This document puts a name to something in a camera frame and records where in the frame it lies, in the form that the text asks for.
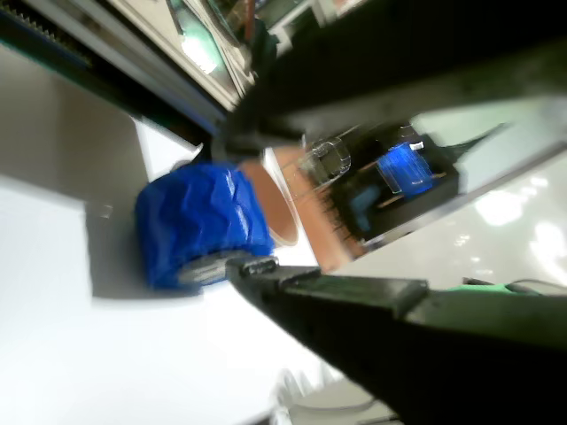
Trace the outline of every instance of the blue wheel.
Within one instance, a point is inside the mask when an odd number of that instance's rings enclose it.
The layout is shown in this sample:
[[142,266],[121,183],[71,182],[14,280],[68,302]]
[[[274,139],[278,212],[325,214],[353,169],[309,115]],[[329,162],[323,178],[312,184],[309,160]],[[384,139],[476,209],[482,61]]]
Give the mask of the blue wheel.
[[183,166],[151,182],[136,225],[153,288],[196,290],[223,280],[227,259],[274,249],[251,183],[231,166]]

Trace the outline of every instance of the white floor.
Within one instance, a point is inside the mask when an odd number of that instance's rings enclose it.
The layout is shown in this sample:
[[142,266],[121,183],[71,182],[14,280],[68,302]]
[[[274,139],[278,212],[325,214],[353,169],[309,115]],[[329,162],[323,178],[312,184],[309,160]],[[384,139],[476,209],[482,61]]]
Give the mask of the white floor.
[[285,369],[315,380],[229,284],[145,288],[136,195],[192,151],[5,47],[0,64],[0,423],[229,425]]
[[338,273],[421,278],[434,289],[463,277],[567,287],[566,170],[563,153]]

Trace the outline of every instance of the blue object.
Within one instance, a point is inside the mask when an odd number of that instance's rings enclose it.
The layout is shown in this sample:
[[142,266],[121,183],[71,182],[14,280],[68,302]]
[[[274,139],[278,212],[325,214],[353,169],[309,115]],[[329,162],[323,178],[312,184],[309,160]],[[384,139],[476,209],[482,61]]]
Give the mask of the blue object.
[[[219,258],[274,249],[251,183],[232,166],[188,165],[151,182],[136,200],[136,225],[153,288],[195,290],[224,278],[223,263],[211,272]],[[180,276],[192,262],[205,263],[204,277],[187,282]]]
[[393,193],[412,197],[433,187],[429,165],[409,143],[391,148],[377,161],[378,169]]

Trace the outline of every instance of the reflective floor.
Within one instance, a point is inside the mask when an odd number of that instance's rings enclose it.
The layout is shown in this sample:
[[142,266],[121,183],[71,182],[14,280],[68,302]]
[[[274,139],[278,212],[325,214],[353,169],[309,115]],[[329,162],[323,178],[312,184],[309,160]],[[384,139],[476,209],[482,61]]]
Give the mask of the reflective floor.
[[424,278],[437,289],[463,277],[567,286],[566,176],[562,154],[340,273]]

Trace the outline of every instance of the black cable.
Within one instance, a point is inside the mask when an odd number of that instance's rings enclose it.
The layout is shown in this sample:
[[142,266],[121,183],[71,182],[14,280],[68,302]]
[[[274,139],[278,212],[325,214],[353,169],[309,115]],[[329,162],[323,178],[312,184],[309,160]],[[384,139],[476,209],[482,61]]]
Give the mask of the black cable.
[[522,282],[541,283],[543,285],[553,286],[555,288],[561,288],[563,290],[567,290],[567,286],[563,286],[559,283],[541,281],[540,279],[518,279],[517,281],[510,282],[509,285],[513,285],[513,284],[516,284],[516,283],[522,283]]

